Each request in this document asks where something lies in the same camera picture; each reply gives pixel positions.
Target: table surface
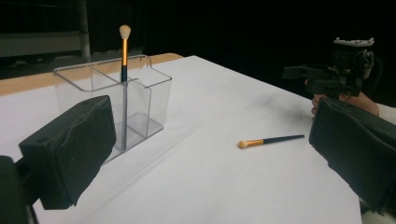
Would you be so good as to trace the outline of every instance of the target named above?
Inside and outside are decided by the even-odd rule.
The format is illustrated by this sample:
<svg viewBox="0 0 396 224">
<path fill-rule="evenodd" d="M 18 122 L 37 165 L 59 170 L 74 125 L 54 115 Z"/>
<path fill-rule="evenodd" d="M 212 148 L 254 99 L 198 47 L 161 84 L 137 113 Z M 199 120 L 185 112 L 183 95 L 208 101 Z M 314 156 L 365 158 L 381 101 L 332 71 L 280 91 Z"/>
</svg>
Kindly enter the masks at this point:
<svg viewBox="0 0 396 224">
<path fill-rule="evenodd" d="M 172 77 L 164 129 L 102 166 L 77 206 L 37 201 L 41 224 L 361 223 L 359 197 L 308 142 L 309 100 L 197 56 L 151 59 Z M 51 76 L 0 81 L 1 155 L 18 160 L 18 143 L 59 115 Z"/>
</svg>

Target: person's hand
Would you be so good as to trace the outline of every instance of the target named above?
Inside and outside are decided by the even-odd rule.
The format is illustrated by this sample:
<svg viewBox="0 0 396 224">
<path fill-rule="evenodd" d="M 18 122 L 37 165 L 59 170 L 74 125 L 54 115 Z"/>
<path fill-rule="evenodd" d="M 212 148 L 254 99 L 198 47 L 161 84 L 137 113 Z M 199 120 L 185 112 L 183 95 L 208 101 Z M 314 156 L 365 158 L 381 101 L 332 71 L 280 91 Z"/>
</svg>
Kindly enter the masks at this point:
<svg viewBox="0 0 396 224">
<path fill-rule="evenodd" d="M 313 106 L 311 109 L 312 114 L 315 114 L 317 112 L 318 102 L 322 97 L 328 97 L 328 96 L 323 94 L 314 94 L 314 98 L 312 98 L 312 106 Z M 369 97 L 367 97 L 363 92 L 360 92 L 359 96 L 348 96 L 348 95 L 340 94 L 338 96 L 338 99 L 340 101 L 358 106 L 376 116 L 378 116 L 379 114 L 378 105 Z"/>
</svg>

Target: acrylic compartment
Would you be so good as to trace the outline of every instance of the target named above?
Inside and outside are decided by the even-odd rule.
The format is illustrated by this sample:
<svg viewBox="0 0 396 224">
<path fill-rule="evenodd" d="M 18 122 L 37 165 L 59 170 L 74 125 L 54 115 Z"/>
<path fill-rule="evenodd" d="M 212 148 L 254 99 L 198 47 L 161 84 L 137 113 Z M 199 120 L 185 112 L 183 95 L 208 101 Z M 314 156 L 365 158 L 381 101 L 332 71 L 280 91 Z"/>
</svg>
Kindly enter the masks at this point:
<svg viewBox="0 0 396 224">
<path fill-rule="evenodd" d="M 117 142 L 110 161 L 163 129 L 172 78 L 155 70 L 147 55 L 128 57 L 128 77 L 120 82 L 121 59 L 56 68 L 60 112 L 100 95 L 110 97 Z"/>
</svg>

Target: makeup brush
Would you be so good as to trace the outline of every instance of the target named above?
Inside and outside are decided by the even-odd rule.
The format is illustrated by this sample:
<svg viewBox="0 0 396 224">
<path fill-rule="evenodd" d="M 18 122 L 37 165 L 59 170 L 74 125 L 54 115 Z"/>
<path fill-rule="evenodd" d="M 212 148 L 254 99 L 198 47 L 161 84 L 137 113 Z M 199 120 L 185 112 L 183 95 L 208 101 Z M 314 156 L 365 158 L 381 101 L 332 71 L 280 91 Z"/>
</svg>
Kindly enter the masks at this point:
<svg viewBox="0 0 396 224">
<path fill-rule="evenodd" d="M 253 147 L 253 146 L 270 144 L 270 143 L 275 143 L 275 142 L 282 142 L 282 141 L 287 141 L 287 140 L 291 140 L 291 139 L 295 139 L 295 138 L 302 138 L 302 137 L 304 137 L 303 134 L 298 134 L 298 135 L 291 135 L 291 136 L 264 138 L 264 139 L 259 139 L 259 140 L 239 141 L 238 146 L 239 146 L 239 148 Z"/>
<path fill-rule="evenodd" d="M 122 64 L 121 64 L 121 82 L 127 79 L 127 62 L 128 62 L 128 37 L 131 33 L 131 28 L 128 25 L 120 27 L 120 34 L 122 38 Z"/>
</svg>

